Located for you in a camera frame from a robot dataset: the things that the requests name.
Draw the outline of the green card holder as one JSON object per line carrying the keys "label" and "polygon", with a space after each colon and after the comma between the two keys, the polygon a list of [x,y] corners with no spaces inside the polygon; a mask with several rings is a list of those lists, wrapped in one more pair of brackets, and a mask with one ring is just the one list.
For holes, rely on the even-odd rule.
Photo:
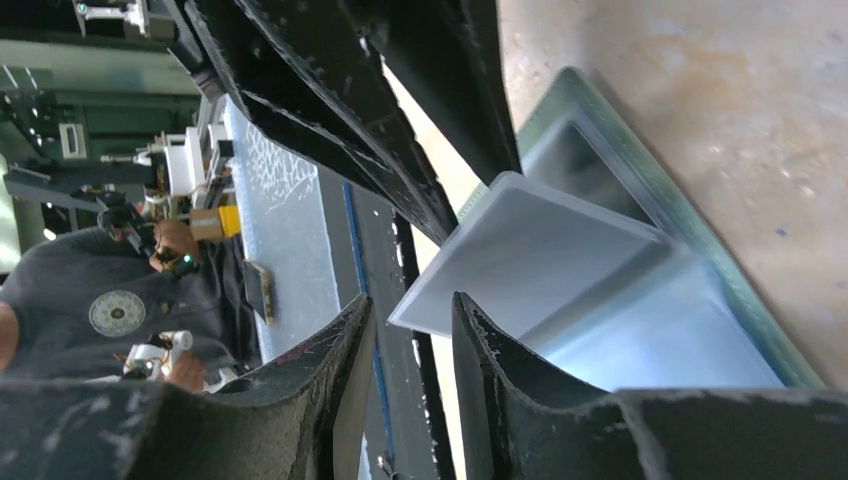
{"label": "green card holder", "polygon": [[565,372],[621,388],[819,388],[714,230],[612,105],[563,69],[390,314],[447,337],[468,294]]}

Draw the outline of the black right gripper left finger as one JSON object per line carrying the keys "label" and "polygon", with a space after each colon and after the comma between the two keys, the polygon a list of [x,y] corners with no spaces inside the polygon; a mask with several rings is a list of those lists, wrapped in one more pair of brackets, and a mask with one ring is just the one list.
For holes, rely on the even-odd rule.
{"label": "black right gripper left finger", "polygon": [[354,479],[372,299],[213,394],[165,382],[5,381],[5,479]]}

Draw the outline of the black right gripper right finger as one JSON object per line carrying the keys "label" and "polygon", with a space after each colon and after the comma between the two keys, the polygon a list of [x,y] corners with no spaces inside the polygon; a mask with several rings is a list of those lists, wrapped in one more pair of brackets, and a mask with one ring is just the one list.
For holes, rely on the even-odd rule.
{"label": "black right gripper right finger", "polygon": [[471,479],[843,479],[847,396],[783,389],[607,392],[452,298]]}

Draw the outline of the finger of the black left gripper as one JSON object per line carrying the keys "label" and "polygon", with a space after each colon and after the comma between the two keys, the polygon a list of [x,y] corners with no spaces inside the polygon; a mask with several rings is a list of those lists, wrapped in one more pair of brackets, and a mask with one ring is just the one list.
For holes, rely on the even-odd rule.
{"label": "finger of the black left gripper", "polygon": [[458,221],[340,1],[189,1],[225,92],[277,144],[382,197],[436,244]]}
{"label": "finger of the black left gripper", "polygon": [[520,172],[494,1],[347,1],[355,31],[485,184]]}

